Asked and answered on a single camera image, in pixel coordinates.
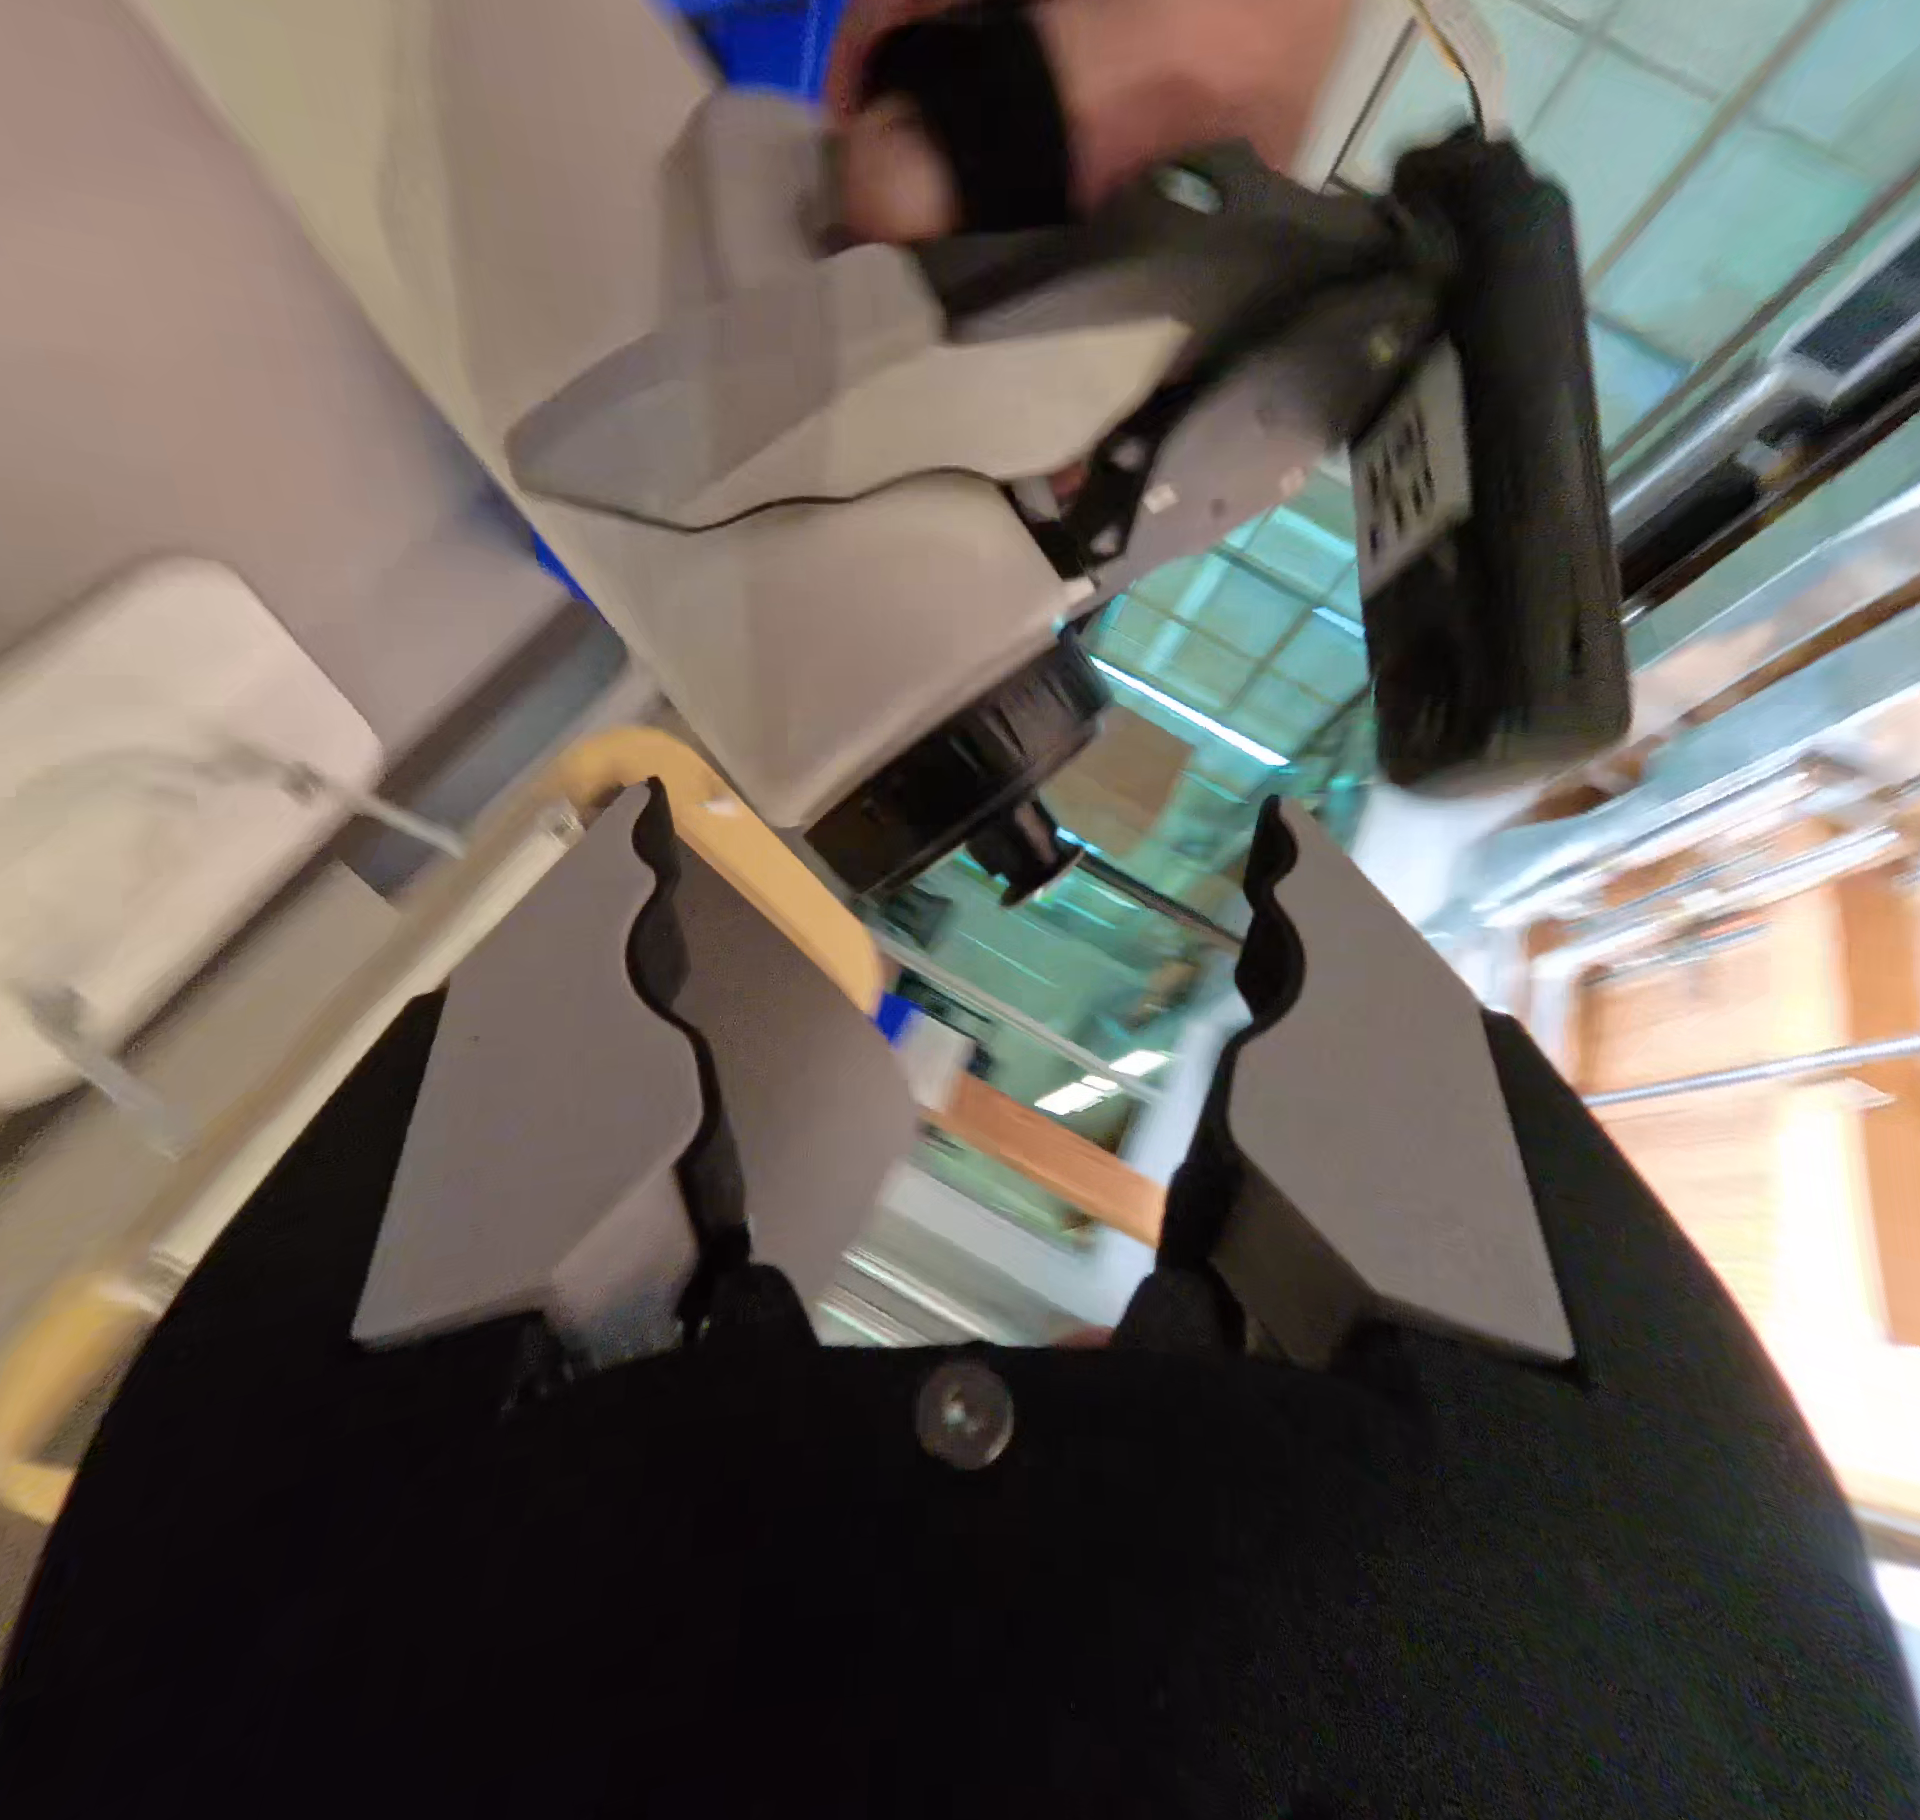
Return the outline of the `person's left hand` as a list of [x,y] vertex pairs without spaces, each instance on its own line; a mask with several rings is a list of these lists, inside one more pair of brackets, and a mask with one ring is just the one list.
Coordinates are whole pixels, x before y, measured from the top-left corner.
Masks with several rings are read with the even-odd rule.
[[1188,151],[1284,168],[1356,0],[850,0],[825,106],[862,240],[1076,217]]

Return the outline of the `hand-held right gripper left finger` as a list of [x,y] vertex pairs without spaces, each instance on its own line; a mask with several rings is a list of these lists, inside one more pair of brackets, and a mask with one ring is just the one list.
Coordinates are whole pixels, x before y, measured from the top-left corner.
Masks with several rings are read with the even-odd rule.
[[751,1263],[659,780],[620,792],[452,969],[350,1333],[395,1347],[534,1315],[663,1351]]

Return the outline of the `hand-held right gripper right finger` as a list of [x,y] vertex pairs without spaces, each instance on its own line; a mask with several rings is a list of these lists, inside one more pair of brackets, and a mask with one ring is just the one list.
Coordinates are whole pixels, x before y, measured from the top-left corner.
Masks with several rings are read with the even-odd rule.
[[1393,1325],[1560,1368],[1575,1344],[1475,994],[1294,803],[1261,803],[1224,1041],[1157,1263],[1292,1365]]

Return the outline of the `white bottle with black cap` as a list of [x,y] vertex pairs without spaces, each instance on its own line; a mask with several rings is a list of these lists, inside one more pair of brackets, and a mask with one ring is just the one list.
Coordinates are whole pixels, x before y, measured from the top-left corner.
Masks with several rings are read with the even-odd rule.
[[506,434],[656,325],[857,247],[816,115],[718,84],[656,0],[125,0],[748,807],[853,896],[965,847],[1076,853],[1041,792],[1109,693],[999,482],[711,533],[516,484]]

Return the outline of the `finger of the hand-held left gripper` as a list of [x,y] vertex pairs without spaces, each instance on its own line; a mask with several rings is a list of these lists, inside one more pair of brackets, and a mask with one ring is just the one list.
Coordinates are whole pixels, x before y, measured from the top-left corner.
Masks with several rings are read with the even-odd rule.
[[1199,328],[1167,240],[860,244],[694,306],[520,414],[520,489],[674,533],[1092,455]]

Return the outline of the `wooden beam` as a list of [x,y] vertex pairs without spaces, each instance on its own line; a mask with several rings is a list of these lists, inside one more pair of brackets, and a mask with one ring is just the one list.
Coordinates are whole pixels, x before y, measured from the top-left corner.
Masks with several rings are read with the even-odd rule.
[[921,1122],[1021,1173],[1076,1214],[1157,1248],[1167,1186],[1115,1152],[972,1075],[959,1075]]

